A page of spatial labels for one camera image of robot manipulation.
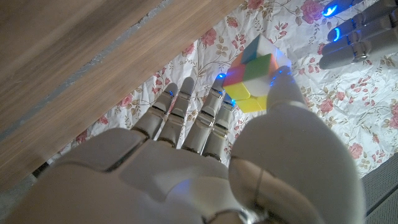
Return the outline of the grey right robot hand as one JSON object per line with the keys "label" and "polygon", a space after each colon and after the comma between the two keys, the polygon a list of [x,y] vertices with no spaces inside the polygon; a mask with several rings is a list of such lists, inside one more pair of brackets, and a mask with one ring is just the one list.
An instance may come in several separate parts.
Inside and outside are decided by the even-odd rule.
{"label": "grey right robot hand", "polygon": [[47,169],[7,223],[363,223],[354,160],[305,104],[287,66],[270,78],[267,112],[220,161],[231,104],[203,152],[154,140],[174,88],[130,130],[110,129]]}

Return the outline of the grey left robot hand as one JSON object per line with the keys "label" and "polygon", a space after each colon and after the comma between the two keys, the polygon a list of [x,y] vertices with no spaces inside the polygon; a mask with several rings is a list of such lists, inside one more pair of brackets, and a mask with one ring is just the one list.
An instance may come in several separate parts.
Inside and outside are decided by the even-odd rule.
{"label": "grey left robot hand", "polygon": [[397,52],[397,0],[380,0],[329,31],[320,68],[332,69]]}

